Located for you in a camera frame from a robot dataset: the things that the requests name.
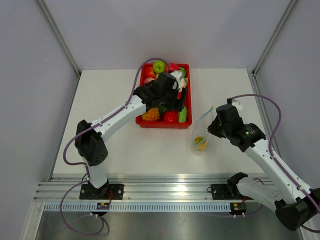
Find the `white table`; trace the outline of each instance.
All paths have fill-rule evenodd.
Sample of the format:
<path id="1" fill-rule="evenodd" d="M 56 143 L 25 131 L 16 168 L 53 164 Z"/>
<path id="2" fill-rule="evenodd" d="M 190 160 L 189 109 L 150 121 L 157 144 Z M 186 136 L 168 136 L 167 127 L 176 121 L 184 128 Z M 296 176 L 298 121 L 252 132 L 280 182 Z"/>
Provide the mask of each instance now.
<path id="1" fill-rule="evenodd" d="M 136 70 L 84 70 L 56 159 L 53 177 L 85 173 L 83 166 L 66 165 L 62 152 L 75 135 L 79 121 L 91 122 L 127 100 Z M 191 147 L 194 123 L 210 106 L 218 107 L 227 98 L 253 93 L 246 69 L 191 69 L 192 121 L 188 129 L 140 128 L 133 119 L 106 143 L 109 155 L 103 163 L 107 174 L 230 176 L 237 172 L 253 175 L 263 171 L 227 139 L 209 136 L 208 146 L 200 156 Z M 265 129 L 254 97 L 239 99 L 244 123 Z M 82 161 L 74 144 L 67 152 L 70 162 Z"/>

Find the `yellow fruit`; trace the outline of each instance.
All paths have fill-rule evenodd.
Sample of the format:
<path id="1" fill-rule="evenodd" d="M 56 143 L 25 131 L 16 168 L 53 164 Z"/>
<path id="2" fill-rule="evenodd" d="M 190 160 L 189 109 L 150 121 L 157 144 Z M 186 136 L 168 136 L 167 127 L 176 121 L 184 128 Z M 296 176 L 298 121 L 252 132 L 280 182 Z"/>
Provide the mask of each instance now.
<path id="1" fill-rule="evenodd" d="M 157 121 L 160 118 L 159 108 L 151 108 L 141 115 L 142 121 Z"/>
<path id="2" fill-rule="evenodd" d="M 194 139 L 195 144 L 199 144 L 203 139 L 205 139 L 203 136 L 197 136 Z M 195 147 L 196 150 L 202 151 L 205 150 L 207 147 L 207 140 L 204 140 L 203 143 L 201 143 L 200 145 L 197 145 Z"/>

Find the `perforated metal rail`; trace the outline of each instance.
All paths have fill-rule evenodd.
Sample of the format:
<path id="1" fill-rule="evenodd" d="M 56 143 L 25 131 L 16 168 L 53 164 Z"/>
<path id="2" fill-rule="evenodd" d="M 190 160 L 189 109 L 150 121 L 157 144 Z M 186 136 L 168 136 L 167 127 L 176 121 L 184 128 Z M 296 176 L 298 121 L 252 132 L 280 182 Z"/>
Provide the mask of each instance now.
<path id="1" fill-rule="evenodd" d="M 98 209 L 97 202 L 65 202 L 65 212 L 230 212 L 227 202 L 114 202 L 109 209 Z M 44 211 L 59 211 L 60 202 L 47 202 Z"/>

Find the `clear plastic bag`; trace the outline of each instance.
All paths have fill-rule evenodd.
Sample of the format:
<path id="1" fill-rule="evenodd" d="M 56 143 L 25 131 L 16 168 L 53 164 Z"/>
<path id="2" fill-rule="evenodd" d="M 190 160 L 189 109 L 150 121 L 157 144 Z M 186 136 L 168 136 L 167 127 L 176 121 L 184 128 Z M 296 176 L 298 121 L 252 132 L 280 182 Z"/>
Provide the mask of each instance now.
<path id="1" fill-rule="evenodd" d="M 209 111 L 203 114 L 198 121 L 196 121 L 192 134 L 191 142 L 192 147 L 197 152 L 203 151 L 207 148 L 208 143 L 208 126 L 213 121 L 213 108 L 212 106 Z"/>

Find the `red plastic bin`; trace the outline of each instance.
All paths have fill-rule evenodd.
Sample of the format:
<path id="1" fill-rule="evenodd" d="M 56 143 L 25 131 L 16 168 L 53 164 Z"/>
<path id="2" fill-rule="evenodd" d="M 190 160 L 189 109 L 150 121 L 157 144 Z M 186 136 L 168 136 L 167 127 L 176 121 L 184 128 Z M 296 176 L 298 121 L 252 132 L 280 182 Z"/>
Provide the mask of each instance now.
<path id="1" fill-rule="evenodd" d="M 152 67 L 152 63 L 146 63 L 141 70 L 140 86 L 144 84 L 145 70 L 148 67 Z M 154 128 L 154 129 L 187 129 L 192 124 L 192 107 L 191 107 L 191 88 L 190 88 L 190 71 L 189 65 L 185 63 L 178 63 L 178 67 L 182 67 L 186 71 L 186 78 L 188 78 L 188 83 L 186 85 L 187 93 L 184 99 L 184 105 L 186 106 L 188 112 L 185 122 L 165 122 L 162 119 L 158 121 L 142 121 L 141 116 L 135 118 L 136 124 L 140 125 L 141 128 Z"/>

